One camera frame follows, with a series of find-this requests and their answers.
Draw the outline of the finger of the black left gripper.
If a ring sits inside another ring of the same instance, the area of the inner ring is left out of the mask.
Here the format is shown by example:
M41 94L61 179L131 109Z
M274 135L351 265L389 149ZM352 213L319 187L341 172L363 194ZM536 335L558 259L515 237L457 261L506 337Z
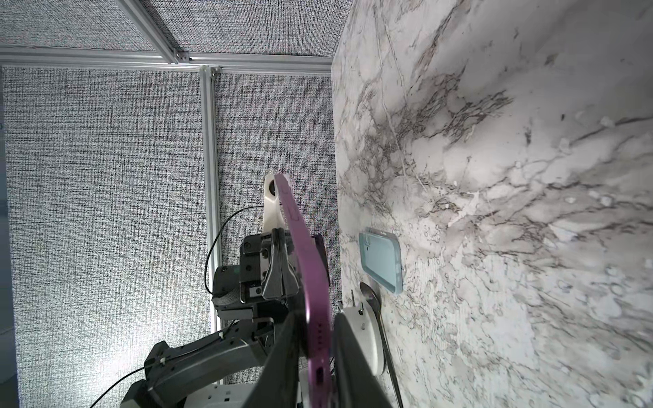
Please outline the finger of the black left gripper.
M299 293L299 280L290 262L287 232L275 228L262 241L262 296L266 300L287 299Z

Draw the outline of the light blue phone case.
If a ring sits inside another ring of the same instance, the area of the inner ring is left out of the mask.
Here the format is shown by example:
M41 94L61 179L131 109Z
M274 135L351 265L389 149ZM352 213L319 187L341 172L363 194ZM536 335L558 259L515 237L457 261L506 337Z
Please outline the light blue phone case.
M359 233L363 270L394 295L403 292L401 247L396 235L367 228Z

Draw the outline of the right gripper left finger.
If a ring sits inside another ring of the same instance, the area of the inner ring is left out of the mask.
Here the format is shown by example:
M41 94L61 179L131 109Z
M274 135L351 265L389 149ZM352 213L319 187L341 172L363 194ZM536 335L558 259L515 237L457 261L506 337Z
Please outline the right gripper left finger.
M303 407L299 361L305 351L304 317L291 312L263 372L243 407Z

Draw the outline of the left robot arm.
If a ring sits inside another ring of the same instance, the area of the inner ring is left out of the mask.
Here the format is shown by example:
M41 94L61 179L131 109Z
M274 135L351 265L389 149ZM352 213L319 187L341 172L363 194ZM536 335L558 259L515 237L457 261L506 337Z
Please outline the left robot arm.
M177 348L157 343L123 407L331 407L328 319L304 299L289 231L247 236L238 265L214 272L226 328Z

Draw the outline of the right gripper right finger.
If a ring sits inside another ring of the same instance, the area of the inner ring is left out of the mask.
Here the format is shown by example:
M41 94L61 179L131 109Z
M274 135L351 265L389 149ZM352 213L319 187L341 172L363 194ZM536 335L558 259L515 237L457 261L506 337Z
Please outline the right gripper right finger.
M343 314L335 317L333 329L338 407L391 408Z

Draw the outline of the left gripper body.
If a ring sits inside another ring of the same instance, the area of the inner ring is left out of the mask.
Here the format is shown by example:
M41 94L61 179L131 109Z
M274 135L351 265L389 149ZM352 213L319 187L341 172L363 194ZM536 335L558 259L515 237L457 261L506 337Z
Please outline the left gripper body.
M289 309L304 305L303 277L291 233L286 232L290 262L295 267L299 280L299 293L287 299L263 298L261 248L264 236L270 233L246 236L240 248L240 263L221 266L214 272L212 302L220 319L234 321L270 318L273 321L283 321Z

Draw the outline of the black phone front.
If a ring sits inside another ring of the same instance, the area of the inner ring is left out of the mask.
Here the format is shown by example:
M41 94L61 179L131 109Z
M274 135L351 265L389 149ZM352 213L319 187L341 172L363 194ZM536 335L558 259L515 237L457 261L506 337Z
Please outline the black phone front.
M305 224L292 189L282 173L275 175L275 188L303 277L308 346L309 397L313 407L331 406L330 375L331 302L329 282L321 255Z

